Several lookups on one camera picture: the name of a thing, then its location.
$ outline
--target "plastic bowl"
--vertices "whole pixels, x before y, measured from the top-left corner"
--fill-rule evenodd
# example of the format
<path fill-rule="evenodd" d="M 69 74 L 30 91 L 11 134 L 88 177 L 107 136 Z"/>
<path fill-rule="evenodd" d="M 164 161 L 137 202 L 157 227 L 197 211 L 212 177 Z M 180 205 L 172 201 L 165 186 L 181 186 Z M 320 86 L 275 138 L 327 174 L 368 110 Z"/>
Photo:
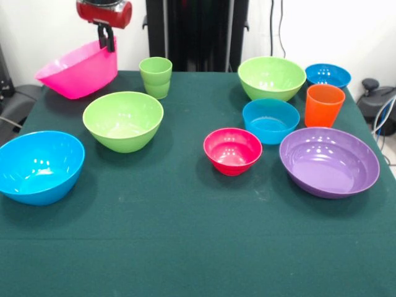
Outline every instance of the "plastic bowl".
<path fill-rule="evenodd" d="M 288 101 L 306 80 L 301 67 L 276 57 L 248 59 L 238 68 L 238 75 L 251 100 L 275 98 Z"/>
<path fill-rule="evenodd" d="M 369 189 L 379 163 L 360 139 L 325 127 L 297 130 L 280 145 L 280 158 L 291 178 L 305 191 L 339 199 Z"/>
<path fill-rule="evenodd" d="M 262 144 L 280 144 L 299 123 L 299 113 L 293 105 L 277 99 L 249 102 L 242 111 L 245 128 Z"/>
<path fill-rule="evenodd" d="M 11 140 L 0 148 L 0 192 L 31 205 L 62 199 L 80 176 L 82 143 L 59 131 L 41 131 Z"/>
<path fill-rule="evenodd" d="M 351 82 L 351 75 L 344 68 L 331 64 L 314 64 L 305 69 L 308 84 L 327 84 L 344 88 Z"/>
<path fill-rule="evenodd" d="M 82 120 L 92 136 L 119 153 L 143 148 L 155 135 L 163 108 L 154 97 L 138 92 L 118 92 L 91 102 Z"/>
<path fill-rule="evenodd" d="M 93 41 L 46 65 L 35 78 L 73 100 L 103 88 L 117 73 L 117 51 L 109 53 Z"/>
<path fill-rule="evenodd" d="M 204 151 L 218 171 L 237 176 L 258 161 L 262 146 L 259 139 L 246 130 L 223 128 L 205 138 Z"/>

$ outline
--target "red bowl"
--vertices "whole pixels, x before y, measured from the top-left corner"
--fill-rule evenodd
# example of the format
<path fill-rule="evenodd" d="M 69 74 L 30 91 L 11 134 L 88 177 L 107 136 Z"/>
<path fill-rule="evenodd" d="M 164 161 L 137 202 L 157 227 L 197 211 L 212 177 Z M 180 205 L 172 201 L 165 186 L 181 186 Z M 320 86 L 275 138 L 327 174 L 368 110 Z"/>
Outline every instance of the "red bowl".
<path fill-rule="evenodd" d="M 237 176 L 248 170 L 262 154 L 260 140 L 238 128 L 223 128 L 204 140 L 206 156 L 224 175 Z"/>

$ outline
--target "purple bowl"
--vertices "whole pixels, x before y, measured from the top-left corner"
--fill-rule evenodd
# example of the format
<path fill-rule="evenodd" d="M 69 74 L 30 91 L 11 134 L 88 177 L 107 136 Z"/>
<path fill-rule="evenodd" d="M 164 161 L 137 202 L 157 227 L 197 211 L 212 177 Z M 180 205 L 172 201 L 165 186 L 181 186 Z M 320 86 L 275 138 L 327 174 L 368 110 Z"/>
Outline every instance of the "purple bowl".
<path fill-rule="evenodd" d="M 379 162 L 363 141 L 346 132 L 312 127 L 287 135 L 280 159 L 293 181 L 322 198 L 339 199 L 369 189 Z"/>

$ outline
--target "green bowl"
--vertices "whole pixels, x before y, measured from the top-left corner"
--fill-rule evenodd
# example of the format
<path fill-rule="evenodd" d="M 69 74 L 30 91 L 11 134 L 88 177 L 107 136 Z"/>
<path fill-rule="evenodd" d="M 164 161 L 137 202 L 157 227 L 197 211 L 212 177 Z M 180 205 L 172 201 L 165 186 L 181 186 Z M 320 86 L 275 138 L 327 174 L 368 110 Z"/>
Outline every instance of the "green bowl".
<path fill-rule="evenodd" d="M 91 102 L 82 115 L 85 127 L 105 147 L 119 153 L 143 148 L 155 135 L 163 108 L 154 97 L 118 92 Z"/>
<path fill-rule="evenodd" d="M 238 68 L 242 87 L 251 100 L 291 99 L 305 83 L 304 69 L 282 58 L 257 57 L 248 59 Z"/>

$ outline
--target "plastic cup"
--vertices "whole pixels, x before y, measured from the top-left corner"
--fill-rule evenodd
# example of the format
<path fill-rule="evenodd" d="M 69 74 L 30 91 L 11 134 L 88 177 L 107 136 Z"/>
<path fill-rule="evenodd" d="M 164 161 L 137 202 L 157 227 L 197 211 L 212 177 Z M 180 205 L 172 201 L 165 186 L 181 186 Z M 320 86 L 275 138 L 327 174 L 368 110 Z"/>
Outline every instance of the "plastic cup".
<path fill-rule="evenodd" d="M 312 85 L 307 90 L 305 126 L 332 127 L 342 104 L 344 92 L 333 85 Z"/>
<path fill-rule="evenodd" d="M 162 57 L 144 59 L 139 64 L 144 89 L 156 99 L 168 96 L 172 76 L 172 62 Z"/>

